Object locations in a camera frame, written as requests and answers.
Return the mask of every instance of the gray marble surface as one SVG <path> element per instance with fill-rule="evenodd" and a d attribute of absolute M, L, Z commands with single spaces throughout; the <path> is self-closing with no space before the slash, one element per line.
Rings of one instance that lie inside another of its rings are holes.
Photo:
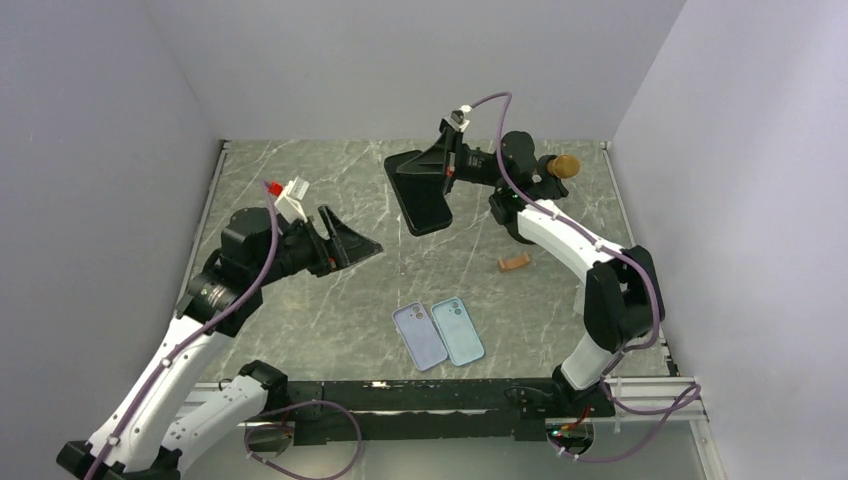
<path fill-rule="evenodd" d="M 550 254 L 512 240 L 489 213 L 491 188 L 457 183 L 448 196 L 453 224 L 424 237 L 407 230 L 382 162 L 431 141 L 240 141 L 229 147 L 206 220 L 199 265 L 220 242 L 229 215 L 264 205 L 260 180 L 311 182 L 307 214 L 328 204 L 384 252 L 323 278 L 307 272 L 266 287 L 265 303 L 230 351 L 202 381 L 233 376 L 253 359 L 295 380 L 452 379 L 548 376 L 577 345 L 582 317 L 573 311 L 579 281 Z M 491 142 L 478 142 L 491 151 Z M 608 240 L 629 245 L 624 218 L 598 142 L 537 142 L 537 154 L 570 153 L 582 162 L 566 181 L 560 208 Z M 502 274 L 497 261 L 528 252 L 532 265 Z M 414 301 L 431 306 L 460 297 L 485 356 L 456 367 L 450 361 L 415 369 L 395 330 L 392 312 Z M 616 369 L 626 376 L 666 376 L 659 346 L 634 352 Z"/>

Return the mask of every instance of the floor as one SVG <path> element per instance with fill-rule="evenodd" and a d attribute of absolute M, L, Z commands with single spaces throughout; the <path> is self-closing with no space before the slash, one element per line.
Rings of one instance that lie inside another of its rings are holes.
<path fill-rule="evenodd" d="M 595 445 L 586 456 L 603 458 L 624 452 L 638 443 L 650 426 L 625 423 L 621 433 L 616 435 L 612 432 L 611 424 L 599 424 L 596 427 Z M 183 478 L 285 478 L 255 460 L 246 459 L 243 438 L 241 428 L 233 430 L 200 457 Z M 338 472 L 347 463 L 353 448 L 351 443 L 293 447 L 273 461 L 301 475 L 325 477 Z M 689 423 L 671 422 L 635 456 L 606 464 L 575 464 L 557 458 L 556 452 L 544 442 L 516 442 L 511 438 L 365 442 L 362 457 L 342 478 L 705 480 L 706 477 Z"/>
<path fill-rule="evenodd" d="M 229 215 L 261 206 L 260 180 L 311 182 L 304 201 L 315 215 L 328 204 L 384 252 L 323 278 L 301 272 L 265 289 L 265 303 L 233 348 L 210 364 L 201 381 L 231 377 L 253 359 L 295 380 L 453 379 L 548 376 L 577 345 L 582 317 L 573 311 L 579 281 L 541 248 L 512 240 L 489 213 L 490 189 L 459 184 L 448 196 L 453 224 L 413 237 L 406 229 L 383 159 L 431 141 L 239 141 L 229 146 L 194 264 L 217 247 Z M 491 142 L 474 146 L 491 151 Z M 560 208 L 595 233 L 629 245 L 613 180 L 598 142 L 537 142 L 537 155 L 570 153 L 582 162 L 566 181 Z M 528 252 L 530 266 L 500 273 L 497 261 Z M 485 356 L 464 367 L 449 361 L 416 370 L 395 331 L 392 312 L 414 301 L 431 306 L 460 297 Z M 657 345 L 630 354 L 622 376 L 666 376 Z"/>

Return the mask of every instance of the phone case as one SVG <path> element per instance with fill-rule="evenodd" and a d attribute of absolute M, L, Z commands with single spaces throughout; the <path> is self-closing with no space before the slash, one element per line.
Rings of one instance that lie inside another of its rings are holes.
<path fill-rule="evenodd" d="M 451 363 L 465 365 L 483 357 L 485 350 L 465 305 L 457 297 L 433 305 L 433 323 L 445 342 Z"/>
<path fill-rule="evenodd" d="M 448 358 L 427 309 L 419 302 L 409 304 L 392 314 L 398 332 L 412 356 L 415 368 L 428 370 Z"/>

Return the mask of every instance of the wall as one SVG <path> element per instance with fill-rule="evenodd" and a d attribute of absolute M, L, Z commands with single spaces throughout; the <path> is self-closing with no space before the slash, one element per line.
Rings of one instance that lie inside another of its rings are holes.
<path fill-rule="evenodd" d="M 844 479 L 848 10 L 689 0 L 613 141 L 733 479 Z"/>
<path fill-rule="evenodd" d="M 0 470 L 118 405 L 165 331 L 218 145 L 137 1 L 0 3 Z"/>
<path fill-rule="evenodd" d="M 683 3 L 147 1 L 228 139 L 429 138 L 507 89 L 516 128 L 611 139 Z"/>

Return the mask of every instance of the back wall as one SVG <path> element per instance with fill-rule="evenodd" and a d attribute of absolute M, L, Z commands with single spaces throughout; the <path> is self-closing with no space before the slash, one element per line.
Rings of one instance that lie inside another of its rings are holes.
<path fill-rule="evenodd" d="M 684 0 L 146 3 L 222 138 L 429 138 L 512 90 L 515 128 L 609 140 Z"/>

